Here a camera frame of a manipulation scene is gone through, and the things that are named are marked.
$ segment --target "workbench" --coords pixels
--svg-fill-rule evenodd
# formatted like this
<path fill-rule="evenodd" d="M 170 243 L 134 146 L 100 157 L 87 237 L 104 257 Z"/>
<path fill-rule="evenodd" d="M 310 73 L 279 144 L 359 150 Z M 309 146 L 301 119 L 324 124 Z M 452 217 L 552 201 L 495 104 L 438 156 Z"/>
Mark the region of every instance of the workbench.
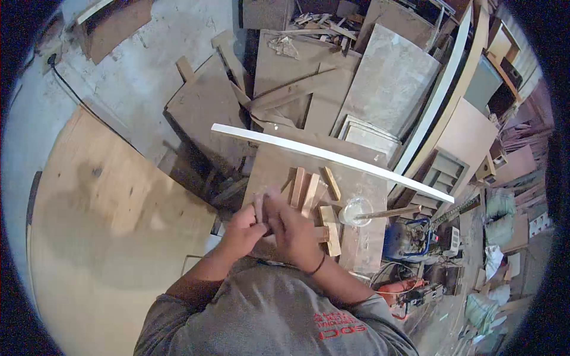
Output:
<path fill-rule="evenodd" d="M 337 138 L 275 124 L 267 124 L 264 133 L 343 154 L 378 167 L 386 167 L 384 153 Z M 263 192 L 267 187 L 274 186 L 283 190 L 289 181 L 292 187 L 297 167 L 305 168 L 307 173 L 317 173 L 324 177 L 324 166 L 331 169 L 342 196 L 340 201 L 333 200 L 332 189 L 329 187 L 317 206 L 331 205 L 338 214 L 349 199 L 361 196 L 372 203 L 375 211 L 386 210 L 386 180 L 331 161 L 268 144 L 261 144 L 258 148 L 243 204 L 253 202 L 254 194 Z M 311 214 L 310 218 L 315 221 L 315 226 L 322 226 L 318 209 L 314 209 Z M 377 272 L 381 265 L 385 226 L 386 218 L 372 219 L 367 226 L 361 228 L 341 226 L 337 223 L 342 251 L 339 264 L 355 272 Z M 279 260 L 274 249 L 264 248 L 262 243 L 256 245 L 254 254 L 257 257 Z"/>

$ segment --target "power outlet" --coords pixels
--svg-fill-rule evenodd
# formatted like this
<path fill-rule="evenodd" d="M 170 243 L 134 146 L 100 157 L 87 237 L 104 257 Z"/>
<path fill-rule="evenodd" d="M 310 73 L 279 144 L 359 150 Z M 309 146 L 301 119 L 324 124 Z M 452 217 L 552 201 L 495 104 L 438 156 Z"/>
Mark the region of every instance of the power outlet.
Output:
<path fill-rule="evenodd" d="M 43 51 L 42 53 L 42 63 L 43 63 L 43 74 L 46 75 L 47 72 L 50 71 L 51 66 L 47 63 L 47 60 L 51 57 L 52 54 L 55 54 L 55 64 L 58 64 L 59 61 L 62 59 L 62 47 L 63 44 L 59 43 L 47 51 Z"/>

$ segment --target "gray t-shirt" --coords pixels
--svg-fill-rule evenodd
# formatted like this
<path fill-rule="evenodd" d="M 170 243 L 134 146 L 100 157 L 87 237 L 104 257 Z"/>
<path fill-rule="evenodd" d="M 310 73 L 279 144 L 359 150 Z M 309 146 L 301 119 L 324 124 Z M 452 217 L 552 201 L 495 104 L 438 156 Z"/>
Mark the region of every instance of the gray t-shirt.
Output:
<path fill-rule="evenodd" d="M 340 310 L 300 271 L 258 265 L 228 278 L 202 312 L 165 294 L 134 355 L 417 355 L 380 296 Z"/>

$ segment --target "black power cord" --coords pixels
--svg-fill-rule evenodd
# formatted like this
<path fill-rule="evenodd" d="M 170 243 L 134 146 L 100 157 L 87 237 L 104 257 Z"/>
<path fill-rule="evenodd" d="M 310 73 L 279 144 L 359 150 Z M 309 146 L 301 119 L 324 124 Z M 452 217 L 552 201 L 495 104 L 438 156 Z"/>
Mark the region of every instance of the black power cord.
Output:
<path fill-rule="evenodd" d="M 59 74 L 58 70 L 55 69 L 55 58 L 57 57 L 57 55 L 54 53 L 52 54 L 48 59 L 47 59 L 47 64 L 49 64 L 49 66 L 51 67 L 51 69 L 54 70 L 55 74 L 58 76 L 58 78 L 63 82 L 63 84 L 66 85 L 66 87 L 73 93 L 73 95 L 75 95 L 75 97 L 77 98 L 77 100 L 79 100 L 79 102 L 81 103 L 81 105 L 83 105 L 83 107 L 85 107 L 85 109 L 87 109 L 89 111 L 89 113 L 91 113 L 91 115 L 95 116 L 97 118 L 97 120 L 99 120 L 100 123 L 102 123 L 103 125 L 105 125 L 109 130 L 113 131 L 114 133 L 116 133 L 120 138 L 123 139 L 123 141 L 125 141 L 126 143 L 128 143 L 131 147 L 133 147 L 135 149 L 135 151 L 139 152 L 139 150 L 137 150 L 129 141 L 125 140 L 125 138 L 121 135 L 119 135 L 119 133 L 117 131 L 115 131 L 114 128 L 110 127 L 109 124 L 107 124 L 105 121 L 103 121 L 103 119 L 101 119 L 101 117 L 99 117 L 99 115 L 97 115 L 93 110 L 91 110 L 91 108 L 85 103 L 85 101 L 83 101 L 79 95 L 77 95 L 77 93 L 71 88 L 71 86 L 66 82 L 65 79 L 63 79 L 63 77 Z"/>

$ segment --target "person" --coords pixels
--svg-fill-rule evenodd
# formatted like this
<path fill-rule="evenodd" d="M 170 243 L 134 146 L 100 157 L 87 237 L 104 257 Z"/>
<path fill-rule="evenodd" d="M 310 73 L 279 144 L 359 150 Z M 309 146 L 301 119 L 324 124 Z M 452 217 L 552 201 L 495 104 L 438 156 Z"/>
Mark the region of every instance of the person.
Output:
<path fill-rule="evenodd" d="M 418 354 L 384 299 L 320 249 L 311 220 L 279 194 L 263 209 L 267 223 L 251 204 L 238 211 L 220 243 L 157 297 L 134 355 Z M 230 273 L 268 227 L 294 267 Z"/>

